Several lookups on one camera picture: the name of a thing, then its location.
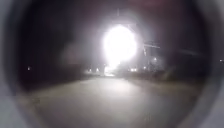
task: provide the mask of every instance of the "small light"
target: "small light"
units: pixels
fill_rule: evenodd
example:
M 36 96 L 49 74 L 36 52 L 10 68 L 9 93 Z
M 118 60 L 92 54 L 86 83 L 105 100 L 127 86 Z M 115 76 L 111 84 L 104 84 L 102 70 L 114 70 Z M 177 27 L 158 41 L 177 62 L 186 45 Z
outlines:
M 136 68 L 131 68 L 131 72 L 137 72 Z

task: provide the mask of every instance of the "street light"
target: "street light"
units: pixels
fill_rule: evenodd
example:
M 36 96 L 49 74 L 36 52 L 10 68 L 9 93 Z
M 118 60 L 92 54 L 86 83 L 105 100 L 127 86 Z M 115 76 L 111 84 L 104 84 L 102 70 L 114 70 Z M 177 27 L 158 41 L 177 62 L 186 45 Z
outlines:
M 109 66 L 117 67 L 121 62 L 135 56 L 137 51 L 135 35 L 128 28 L 116 25 L 106 32 L 103 49 Z

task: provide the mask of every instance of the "asphalt road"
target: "asphalt road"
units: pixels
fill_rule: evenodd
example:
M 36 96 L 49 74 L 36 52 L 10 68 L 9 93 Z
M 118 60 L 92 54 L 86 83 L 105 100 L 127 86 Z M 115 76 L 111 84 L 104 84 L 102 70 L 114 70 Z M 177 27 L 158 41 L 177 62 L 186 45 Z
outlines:
M 30 92 L 26 107 L 52 128 L 174 128 L 199 92 L 183 83 L 92 78 Z

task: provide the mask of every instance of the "night sky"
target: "night sky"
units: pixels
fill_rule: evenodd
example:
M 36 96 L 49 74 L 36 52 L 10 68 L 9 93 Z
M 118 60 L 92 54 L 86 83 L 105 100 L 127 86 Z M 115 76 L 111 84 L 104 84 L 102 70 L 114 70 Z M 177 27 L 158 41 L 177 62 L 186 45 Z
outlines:
M 18 31 L 21 80 L 55 79 L 102 64 L 102 35 L 119 20 L 118 9 L 124 21 L 137 24 L 145 42 L 167 51 L 167 63 L 186 70 L 204 63 L 195 61 L 186 67 L 196 57 L 180 50 L 209 60 L 205 23 L 191 0 L 36 0 L 27 8 Z

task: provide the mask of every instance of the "road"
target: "road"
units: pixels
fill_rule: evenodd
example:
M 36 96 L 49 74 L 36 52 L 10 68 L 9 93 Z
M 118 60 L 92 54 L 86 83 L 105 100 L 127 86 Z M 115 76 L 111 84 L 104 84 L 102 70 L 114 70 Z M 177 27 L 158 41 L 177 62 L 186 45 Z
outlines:
M 52 128 L 174 128 L 199 95 L 195 86 L 92 78 L 27 94 Z

